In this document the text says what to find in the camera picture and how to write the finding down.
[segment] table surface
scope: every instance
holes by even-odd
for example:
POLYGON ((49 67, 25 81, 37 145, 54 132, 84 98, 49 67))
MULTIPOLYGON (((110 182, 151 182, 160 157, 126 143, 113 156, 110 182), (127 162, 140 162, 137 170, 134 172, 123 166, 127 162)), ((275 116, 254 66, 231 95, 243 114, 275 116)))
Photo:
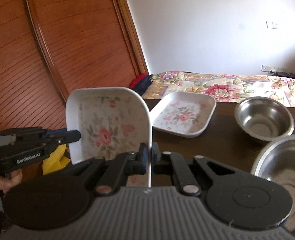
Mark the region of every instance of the table surface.
MULTIPOLYGON (((145 99, 153 107, 159 99, 145 99)), ((157 142, 161 151, 181 153, 184 158, 192 159, 195 155, 204 155, 211 159, 250 172, 252 164, 263 148, 238 126, 234 119, 236 103, 217 102, 209 126, 198 137, 183 138, 153 129, 153 142, 157 142)), ((295 123, 295 108, 288 107, 295 123)), ((168 176, 153 176, 152 185, 169 185, 168 176)))

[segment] white square dish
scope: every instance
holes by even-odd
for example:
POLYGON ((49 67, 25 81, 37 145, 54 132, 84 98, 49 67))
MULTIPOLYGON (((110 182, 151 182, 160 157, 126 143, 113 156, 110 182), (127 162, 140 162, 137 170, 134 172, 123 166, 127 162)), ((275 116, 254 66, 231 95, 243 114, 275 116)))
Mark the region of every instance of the white square dish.
MULTIPOLYGON (((69 144, 73 164, 95 156, 111 160, 119 153, 137 152, 140 143, 150 151, 152 125, 145 101, 123 87, 74 90, 66 103, 66 128, 78 130, 81 139, 69 144)), ((151 165, 145 175, 133 175, 127 186, 151 184, 151 165)))
POLYGON ((212 96, 174 92, 162 98, 151 110, 150 119, 156 130, 193 138, 209 125, 215 107, 212 96))

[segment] yellow cloth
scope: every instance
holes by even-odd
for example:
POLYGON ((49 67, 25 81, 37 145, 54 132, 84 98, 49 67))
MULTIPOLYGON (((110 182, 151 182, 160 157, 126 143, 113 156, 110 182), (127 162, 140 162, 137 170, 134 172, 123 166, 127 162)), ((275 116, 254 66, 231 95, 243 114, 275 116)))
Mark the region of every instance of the yellow cloth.
POLYGON ((50 154, 49 158, 43 161, 43 175, 61 170, 68 165, 71 160, 64 156, 66 150, 66 144, 59 145, 56 150, 50 154))

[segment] metal bowl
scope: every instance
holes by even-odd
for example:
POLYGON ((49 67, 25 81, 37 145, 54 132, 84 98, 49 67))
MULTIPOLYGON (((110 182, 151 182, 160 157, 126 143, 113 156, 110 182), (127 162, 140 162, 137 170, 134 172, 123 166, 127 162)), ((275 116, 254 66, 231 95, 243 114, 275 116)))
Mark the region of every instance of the metal bowl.
POLYGON ((291 135, 294 130, 294 119, 289 110, 270 98, 243 100, 235 109, 235 119, 247 134, 261 144, 291 135))
POLYGON ((293 206, 285 227, 295 235, 295 135, 266 145, 256 158, 251 173, 288 190, 293 206))

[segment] bed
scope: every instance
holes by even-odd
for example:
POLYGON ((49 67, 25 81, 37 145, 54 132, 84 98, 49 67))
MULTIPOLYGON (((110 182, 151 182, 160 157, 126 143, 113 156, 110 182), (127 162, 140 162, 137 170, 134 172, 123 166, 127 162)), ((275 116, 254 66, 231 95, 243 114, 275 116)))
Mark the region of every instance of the bed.
POLYGON ((168 71, 150 75, 133 88, 144 99, 161 99, 176 91, 208 94, 217 102, 240 102, 245 98, 269 97, 295 107, 295 79, 268 75, 235 76, 168 71))

